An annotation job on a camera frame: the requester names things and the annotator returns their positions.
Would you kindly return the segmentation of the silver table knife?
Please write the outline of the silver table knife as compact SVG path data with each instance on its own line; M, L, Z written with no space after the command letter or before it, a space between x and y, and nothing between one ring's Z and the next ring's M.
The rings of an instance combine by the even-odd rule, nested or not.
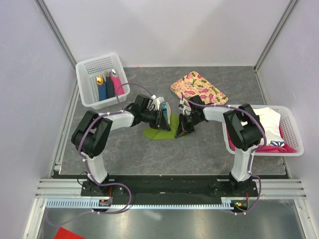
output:
M168 102L166 102L166 118L167 118L167 123L170 124L170 116L171 116L171 109L170 105Z

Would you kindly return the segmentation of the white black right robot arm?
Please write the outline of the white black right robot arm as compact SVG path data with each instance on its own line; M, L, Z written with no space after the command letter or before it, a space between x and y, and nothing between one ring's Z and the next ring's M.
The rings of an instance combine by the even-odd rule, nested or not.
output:
M226 105L205 105L201 97L196 95L187 99L188 105L181 100L179 125L175 138L186 136L195 131L195 126L203 121L217 121L225 124L226 135L235 146L234 164L229 173L229 180L214 182L215 189L229 193L231 196L246 195L254 190L251 166L255 151L262 139L266 138L260 118L255 114L250 104L238 107Z

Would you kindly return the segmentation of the green paper napkin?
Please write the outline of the green paper napkin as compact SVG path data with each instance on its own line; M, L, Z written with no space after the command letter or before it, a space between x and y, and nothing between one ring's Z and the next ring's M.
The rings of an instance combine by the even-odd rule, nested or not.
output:
M164 131L159 129L152 129L150 127L143 131L143 136L150 140L169 140L175 139L179 119L178 116L172 113L170 115L170 131Z

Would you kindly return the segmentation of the blue metallic fork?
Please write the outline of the blue metallic fork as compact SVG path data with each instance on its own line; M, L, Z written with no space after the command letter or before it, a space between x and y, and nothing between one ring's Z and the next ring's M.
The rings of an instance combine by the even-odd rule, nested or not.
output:
M162 112L163 112L164 118L167 120L167 105L166 105L166 103L163 103L163 105L162 105Z

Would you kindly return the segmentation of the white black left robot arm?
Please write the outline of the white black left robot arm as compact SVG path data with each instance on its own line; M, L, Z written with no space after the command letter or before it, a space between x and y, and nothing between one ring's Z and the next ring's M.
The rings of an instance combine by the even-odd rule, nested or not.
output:
M136 96L123 110L99 114L87 111L72 134L71 142L83 157L87 169L88 183L99 196L109 192L109 176L103 161L105 149L111 131L119 128L134 127L141 122L152 129L171 131L171 109L163 97Z

